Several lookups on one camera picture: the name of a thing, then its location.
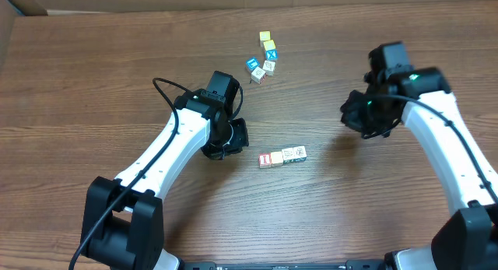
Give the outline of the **red letter I block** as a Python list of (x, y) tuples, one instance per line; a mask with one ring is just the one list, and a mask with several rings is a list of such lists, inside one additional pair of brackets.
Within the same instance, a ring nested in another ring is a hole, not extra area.
[(272, 159), (270, 153), (262, 153), (258, 157), (258, 163), (260, 168), (269, 168), (272, 166)]

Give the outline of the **wooden letter K block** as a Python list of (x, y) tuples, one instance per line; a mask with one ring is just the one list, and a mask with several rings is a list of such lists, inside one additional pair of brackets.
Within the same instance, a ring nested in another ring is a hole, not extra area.
[(283, 154), (281, 151), (270, 153), (272, 167), (280, 167), (284, 163)]

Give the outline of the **wooden ladybug block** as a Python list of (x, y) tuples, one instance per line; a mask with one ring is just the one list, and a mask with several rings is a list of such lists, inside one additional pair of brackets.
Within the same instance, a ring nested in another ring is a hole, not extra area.
[(284, 164), (293, 163), (295, 158), (296, 156), (293, 147), (282, 149), (282, 160)]

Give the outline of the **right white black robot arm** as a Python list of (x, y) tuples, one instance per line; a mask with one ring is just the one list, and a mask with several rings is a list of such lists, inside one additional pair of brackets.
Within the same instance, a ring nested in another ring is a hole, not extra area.
[(368, 58), (368, 87), (349, 94), (342, 123), (362, 139), (387, 138), (399, 124), (409, 129), (451, 214), (429, 246), (387, 253), (381, 268), (495, 269), (497, 173), (467, 129), (448, 81), (438, 68), (415, 68), (402, 42), (382, 44)]

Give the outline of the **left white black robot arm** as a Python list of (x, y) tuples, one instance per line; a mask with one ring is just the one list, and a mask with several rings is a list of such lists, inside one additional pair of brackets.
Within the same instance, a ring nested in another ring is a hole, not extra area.
[(223, 160), (248, 146), (247, 126), (233, 104), (243, 96), (239, 82), (215, 71), (204, 89), (185, 89), (167, 99), (172, 113), (145, 152), (114, 179), (97, 177), (86, 192), (80, 256), (112, 269), (184, 268), (164, 245), (163, 203), (168, 191), (197, 151)]

